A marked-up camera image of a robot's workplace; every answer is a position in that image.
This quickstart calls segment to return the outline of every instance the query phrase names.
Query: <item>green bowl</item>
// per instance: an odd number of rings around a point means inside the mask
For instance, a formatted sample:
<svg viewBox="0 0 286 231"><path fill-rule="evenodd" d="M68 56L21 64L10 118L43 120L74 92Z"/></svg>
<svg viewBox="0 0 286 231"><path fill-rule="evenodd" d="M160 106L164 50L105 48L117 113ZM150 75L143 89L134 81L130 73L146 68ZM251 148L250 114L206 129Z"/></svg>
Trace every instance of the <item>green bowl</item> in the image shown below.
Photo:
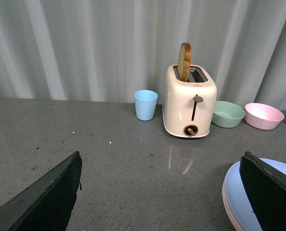
<svg viewBox="0 0 286 231"><path fill-rule="evenodd" d="M211 122L222 128L234 128L245 115L245 111L234 103L216 101Z"/></svg>

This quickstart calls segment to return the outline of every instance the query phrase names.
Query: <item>bowl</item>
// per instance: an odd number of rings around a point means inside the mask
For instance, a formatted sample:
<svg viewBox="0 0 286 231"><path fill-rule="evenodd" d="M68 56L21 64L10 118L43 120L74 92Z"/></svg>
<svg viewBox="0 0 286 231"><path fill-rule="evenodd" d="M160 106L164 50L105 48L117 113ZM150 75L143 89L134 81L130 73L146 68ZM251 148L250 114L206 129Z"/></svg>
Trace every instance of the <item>bowl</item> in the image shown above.
<svg viewBox="0 0 286 231"><path fill-rule="evenodd" d="M278 109L262 103L248 103L245 110L245 121L262 130L274 129L284 119L284 114Z"/></svg>
<svg viewBox="0 0 286 231"><path fill-rule="evenodd" d="M245 117L245 111L238 105L216 101L211 122L222 128L234 128Z"/></svg>

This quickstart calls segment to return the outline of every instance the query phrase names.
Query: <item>toaster knob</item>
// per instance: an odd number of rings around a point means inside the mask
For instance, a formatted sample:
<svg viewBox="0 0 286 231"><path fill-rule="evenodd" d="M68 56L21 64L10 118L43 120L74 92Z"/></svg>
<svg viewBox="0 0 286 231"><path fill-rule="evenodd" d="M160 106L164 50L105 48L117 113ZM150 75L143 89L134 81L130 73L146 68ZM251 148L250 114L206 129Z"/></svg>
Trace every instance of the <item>toaster knob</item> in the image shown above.
<svg viewBox="0 0 286 231"><path fill-rule="evenodd" d="M198 95L196 95L195 97L193 97L193 100L195 101L195 102L202 102L203 101L203 98L201 97L201 96L198 96Z"/></svg>
<svg viewBox="0 0 286 231"><path fill-rule="evenodd" d="M198 128L194 124L189 124L189 125L185 126L183 131L187 136L195 136L196 133L198 132Z"/></svg>

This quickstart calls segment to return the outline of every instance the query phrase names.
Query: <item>plate stack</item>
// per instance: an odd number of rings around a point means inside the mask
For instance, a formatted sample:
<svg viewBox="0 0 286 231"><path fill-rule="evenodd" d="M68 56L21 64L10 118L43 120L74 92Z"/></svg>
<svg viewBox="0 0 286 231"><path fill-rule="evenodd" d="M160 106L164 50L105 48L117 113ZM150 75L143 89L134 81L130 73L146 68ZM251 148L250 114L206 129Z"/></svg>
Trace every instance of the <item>plate stack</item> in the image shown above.
<svg viewBox="0 0 286 231"><path fill-rule="evenodd" d="M286 164L270 159L261 160L286 174ZM237 231L261 231L243 186L239 167L240 161L230 167L224 179L222 198L225 211Z"/></svg>

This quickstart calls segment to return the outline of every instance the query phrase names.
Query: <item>gray countertop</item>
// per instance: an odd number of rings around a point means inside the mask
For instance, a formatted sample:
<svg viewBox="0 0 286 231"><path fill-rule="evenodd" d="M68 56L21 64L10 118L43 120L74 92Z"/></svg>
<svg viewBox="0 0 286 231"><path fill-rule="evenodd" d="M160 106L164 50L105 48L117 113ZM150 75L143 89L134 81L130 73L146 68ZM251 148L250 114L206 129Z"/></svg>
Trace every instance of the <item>gray countertop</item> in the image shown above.
<svg viewBox="0 0 286 231"><path fill-rule="evenodd" d="M227 170L245 151L286 163L286 123L212 124L189 140L165 131L161 105L140 121L131 103L0 99L0 206L74 151L82 191L67 230L229 231Z"/></svg>

